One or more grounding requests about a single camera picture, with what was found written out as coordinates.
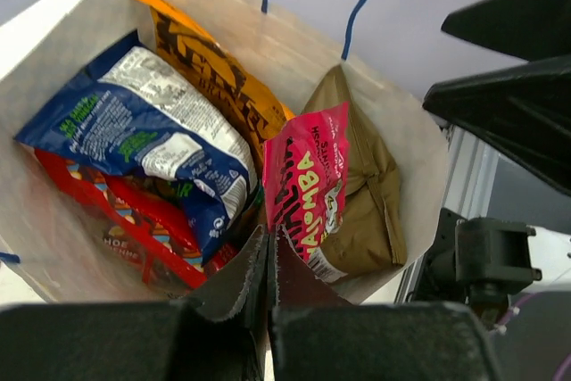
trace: pink candy bag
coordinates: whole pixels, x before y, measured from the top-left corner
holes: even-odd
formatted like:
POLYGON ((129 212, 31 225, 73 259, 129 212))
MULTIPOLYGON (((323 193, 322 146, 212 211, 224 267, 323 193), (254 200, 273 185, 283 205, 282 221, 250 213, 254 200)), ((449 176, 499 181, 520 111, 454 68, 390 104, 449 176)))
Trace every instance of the pink candy bag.
POLYGON ((268 227, 284 224, 306 262, 341 226, 349 169, 348 110, 343 103, 295 117, 264 145, 268 227))

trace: paper bag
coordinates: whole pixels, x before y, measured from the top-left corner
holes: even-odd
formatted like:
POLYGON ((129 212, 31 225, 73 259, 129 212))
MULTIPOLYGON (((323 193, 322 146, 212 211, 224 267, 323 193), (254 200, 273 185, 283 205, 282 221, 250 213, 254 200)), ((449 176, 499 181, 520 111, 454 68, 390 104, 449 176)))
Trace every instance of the paper bag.
MULTIPOLYGON (((299 113, 342 47, 261 0, 167 0, 199 22, 276 97, 299 113)), ((83 0, 0 82, 0 251, 46 299, 147 299, 150 292, 107 261, 78 216, 12 136, 78 70, 129 33, 154 47, 148 7, 135 0, 83 0)), ((401 222, 412 263, 433 242, 447 178, 447 145, 418 100, 352 56, 343 65, 352 95, 383 136, 401 172, 401 222)), ((393 273, 352 280, 338 292, 361 302, 393 273)))

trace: brown snack bag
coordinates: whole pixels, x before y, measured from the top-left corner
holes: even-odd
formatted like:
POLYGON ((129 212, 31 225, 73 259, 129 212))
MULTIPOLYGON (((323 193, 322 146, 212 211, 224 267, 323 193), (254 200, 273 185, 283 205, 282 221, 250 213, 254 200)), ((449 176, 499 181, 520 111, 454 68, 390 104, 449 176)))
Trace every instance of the brown snack bag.
POLYGON ((404 265, 407 250, 399 219, 401 178, 375 126, 352 100, 340 65, 321 80, 303 113, 349 102, 349 176, 343 224, 309 265, 326 282, 404 265))
POLYGON ((151 10, 156 53, 214 104, 248 142, 260 175, 263 143, 286 123, 280 102, 188 15, 164 0, 137 1, 151 10))

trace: tote bag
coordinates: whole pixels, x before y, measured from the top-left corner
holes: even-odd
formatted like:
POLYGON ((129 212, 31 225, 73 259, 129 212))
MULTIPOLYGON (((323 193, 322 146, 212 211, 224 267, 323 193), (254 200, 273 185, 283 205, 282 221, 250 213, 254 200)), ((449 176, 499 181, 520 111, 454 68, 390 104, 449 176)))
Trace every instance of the tote bag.
MULTIPOLYGON (((376 125, 401 171, 401 223, 407 265, 434 241, 447 181, 447 143, 420 102, 343 47, 288 11, 262 0, 166 0, 200 23, 276 97, 302 110, 322 76, 343 62, 353 98, 376 125)), ((135 0, 82 0, 0 82, 0 251, 15 253, 12 265, 52 301, 158 298, 120 261, 93 243, 96 225, 61 195, 36 161, 12 137, 87 62, 138 29, 154 47, 153 22, 135 0)), ((396 274, 373 273, 336 290, 361 302, 396 274)))

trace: red snack bag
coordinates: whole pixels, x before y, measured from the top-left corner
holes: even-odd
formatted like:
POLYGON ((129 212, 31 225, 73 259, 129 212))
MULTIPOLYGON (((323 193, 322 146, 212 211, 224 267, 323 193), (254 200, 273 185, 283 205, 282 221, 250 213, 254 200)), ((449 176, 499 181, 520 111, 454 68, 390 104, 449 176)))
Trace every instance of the red snack bag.
POLYGON ((268 227, 284 224, 306 262, 341 226, 349 169, 348 109, 343 103, 293 118, 264 145, 268 227))
POLYGON ((225 244, 203 267, 202 255, 181 210, 138 188, 129 178, 107 176, 39 149, 34 153, 61 191, 93 216, 102 212, 110 220, 103 242, 139 269, 147 285, 169 296, 185 294, 236 255, 225 244))

